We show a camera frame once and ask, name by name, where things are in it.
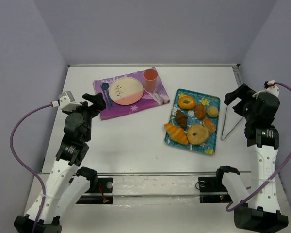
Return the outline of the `brown oval bread roll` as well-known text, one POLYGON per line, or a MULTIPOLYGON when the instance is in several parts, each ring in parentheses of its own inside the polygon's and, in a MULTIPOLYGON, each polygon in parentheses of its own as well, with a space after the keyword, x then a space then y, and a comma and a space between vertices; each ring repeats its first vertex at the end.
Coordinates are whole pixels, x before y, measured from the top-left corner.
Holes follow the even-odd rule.
POLYGON ((203 120, 206 117, 206 108, 202 103, 197 104, 194 107, 195 116, 198 120, 203 120))

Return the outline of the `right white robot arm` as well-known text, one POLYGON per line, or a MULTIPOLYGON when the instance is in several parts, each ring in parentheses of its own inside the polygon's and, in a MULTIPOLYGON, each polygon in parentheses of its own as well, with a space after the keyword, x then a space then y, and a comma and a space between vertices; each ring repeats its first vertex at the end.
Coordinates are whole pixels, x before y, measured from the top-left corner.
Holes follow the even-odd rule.
POLYGON ((251 188, 249 193, 240 179, 240 172, 230 166, 216 171, 215 183, 227 190, 233 201, 231 211, 239 229, 258 233, 276 233, 289 224, 280 211, 276 195, 275 163, 279 148, 279 133, 272 125, 279 108, 279 88, 268 81, 264 90, 255 92, 242 84, 225 95, 225 105, 236 98, 235 113, 246 120, 244 134, 251 161, 251 188))

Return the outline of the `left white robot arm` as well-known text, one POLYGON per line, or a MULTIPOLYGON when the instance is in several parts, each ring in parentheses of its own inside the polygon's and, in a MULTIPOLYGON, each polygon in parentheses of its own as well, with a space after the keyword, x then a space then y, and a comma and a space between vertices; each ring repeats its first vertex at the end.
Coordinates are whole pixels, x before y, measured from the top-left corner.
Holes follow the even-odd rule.
POLYGON ((84 102, 76 102, 70 91, 63 92, 56 101, 41 106, 26 114, 19 126, 31 114, 48 108, 59 108, 67 115, 64 136, 56 153, 52 170, 47 181, 17 156, 13 145, 16 130, 10 135, 10 149, 16 160, 27 169, 41 184, 42 190, 32 206, 23 216, 17 216, 14 227, 19 233, 59 233, 62 230, 60 219, 70 207, 90 188, 97 184, 97 172, 82 167, 91 140, 92 118, 106 108, 103 94, 83 94, 84 102))

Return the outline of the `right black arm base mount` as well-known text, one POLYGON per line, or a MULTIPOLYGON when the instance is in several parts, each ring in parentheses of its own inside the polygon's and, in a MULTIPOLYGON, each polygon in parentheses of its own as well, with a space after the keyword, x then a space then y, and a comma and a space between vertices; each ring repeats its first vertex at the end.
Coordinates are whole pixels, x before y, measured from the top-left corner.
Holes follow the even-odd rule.
POLYGON ((202 176, 195 184, 199 191, 200 203, 230 203, 232 201, 227 189, 214 176, 202 176))

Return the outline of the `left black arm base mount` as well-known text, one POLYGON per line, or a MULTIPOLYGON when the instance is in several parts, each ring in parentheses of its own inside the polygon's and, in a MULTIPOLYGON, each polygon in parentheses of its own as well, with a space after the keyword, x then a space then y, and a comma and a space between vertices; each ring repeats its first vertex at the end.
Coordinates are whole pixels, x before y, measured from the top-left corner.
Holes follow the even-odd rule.
POLYGON ((97 182, 91 182, 76 204, 113 204, 113 178, 100 177, 97 182))

